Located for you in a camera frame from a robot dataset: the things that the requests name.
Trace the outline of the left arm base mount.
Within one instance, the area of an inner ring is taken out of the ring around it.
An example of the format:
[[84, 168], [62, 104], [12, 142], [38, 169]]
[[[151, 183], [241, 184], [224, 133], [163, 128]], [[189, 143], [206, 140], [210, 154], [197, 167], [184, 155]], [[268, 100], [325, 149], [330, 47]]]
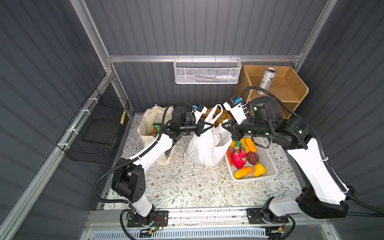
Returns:
[[146, 217], [143, 217], [139, 214], [129, 213], [127, 216], [127, 220], [128, 228], [167, 227], [169, 220], [169, 211], [160, 211], [152, 209]]

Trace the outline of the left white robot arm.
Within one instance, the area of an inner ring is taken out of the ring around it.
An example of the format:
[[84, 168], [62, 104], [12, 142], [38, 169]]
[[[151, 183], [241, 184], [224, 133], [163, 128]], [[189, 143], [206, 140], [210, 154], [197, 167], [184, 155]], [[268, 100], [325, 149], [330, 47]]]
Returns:
[[203, 105], [194, 105], [190, 109], [174, 108], [168, 124], [165, 123], [166, 119], [162, 119], [161, 130], [155, 140], [131, 158], [120, 159], [122, 164], [127, 165], [115, 170], [112, 189], [123, 197], [125, 204], [141, 218], [150, 218], [155, 211], [155, 207], [145, 196], [146, 172], [182, 135], [194, 133], [200, 136], [213, 128], [213, 124], [201, 119], [207, 110]]

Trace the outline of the green candy bag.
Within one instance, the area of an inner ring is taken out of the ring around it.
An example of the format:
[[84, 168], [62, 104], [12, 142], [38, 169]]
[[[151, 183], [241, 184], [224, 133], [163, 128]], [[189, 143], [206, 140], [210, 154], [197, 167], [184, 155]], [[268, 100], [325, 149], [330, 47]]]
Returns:
[[159, 134], [163, 127], [162, 123], [153, 123], [152, 134]]

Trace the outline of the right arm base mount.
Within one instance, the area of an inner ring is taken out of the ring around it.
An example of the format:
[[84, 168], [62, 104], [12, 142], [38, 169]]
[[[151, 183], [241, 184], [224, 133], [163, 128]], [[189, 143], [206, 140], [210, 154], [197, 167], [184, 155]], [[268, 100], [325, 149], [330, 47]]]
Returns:
[[286, 224], [288, 217], [278, 217], [269, 210], [269, 205], [275, 197], [270, 197], [262, 207], [247, 208], [246, 213], [250, 224]]

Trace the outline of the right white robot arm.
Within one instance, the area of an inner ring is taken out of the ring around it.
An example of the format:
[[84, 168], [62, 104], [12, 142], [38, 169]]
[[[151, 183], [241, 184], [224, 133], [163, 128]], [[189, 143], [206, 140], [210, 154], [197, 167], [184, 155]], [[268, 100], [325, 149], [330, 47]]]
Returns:
[[232, 97], [223, 104], [232, 120], [223, 128], [235, 141], [244, 136], [267, 138], [280, 145], [300, 166], [309, 184], [286, 197], [270, 197], [261, 214], [265, 222], [292, 214], [305, 213], [315, 219], [344, 218], [348, 212], [346, 194], [327, 170], [319, 153], [319, 143], [304, 120], [284, 119], [279, 100], [260, 97], [246, 104], [242, 98]]

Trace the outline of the white lemon-print plastic bag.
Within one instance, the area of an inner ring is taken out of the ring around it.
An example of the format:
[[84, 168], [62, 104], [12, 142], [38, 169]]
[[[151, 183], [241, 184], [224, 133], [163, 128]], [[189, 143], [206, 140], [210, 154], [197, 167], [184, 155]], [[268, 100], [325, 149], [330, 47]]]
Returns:
[[[218, 107], [221, 108], [221, 112], [213, 119], [214, 112]], [[223, 110], [222, 105], [215, 105], [206, 117], [205, 122], [214, 124], [223, 113]], [[223, 159], [231, 142], [231, 134], [222, 125], [217, 128], [214, 126], [200, 137], [193, 135], [184, 153], [184, 160], [205, 167], [214, 167]]]

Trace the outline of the cream canvas tote bag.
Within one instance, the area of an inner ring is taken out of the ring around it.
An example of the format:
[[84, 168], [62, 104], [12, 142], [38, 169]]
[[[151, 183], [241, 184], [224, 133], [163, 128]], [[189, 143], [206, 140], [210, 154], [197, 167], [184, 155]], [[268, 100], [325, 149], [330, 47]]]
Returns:
[[[158, 136], [160, 128], [154, 128], [154, 125], [159, 126], [161, 124], [165, 109], [166, 108], [155, 105], [154, 107], [145, 111], [138, 128], [138, 133], [141, 140], [143, 141], [144, 147], [150, 145]], [[156, 160], [156, 164], [168, 166], [173, 153], [173, 148], [165, 151]]]

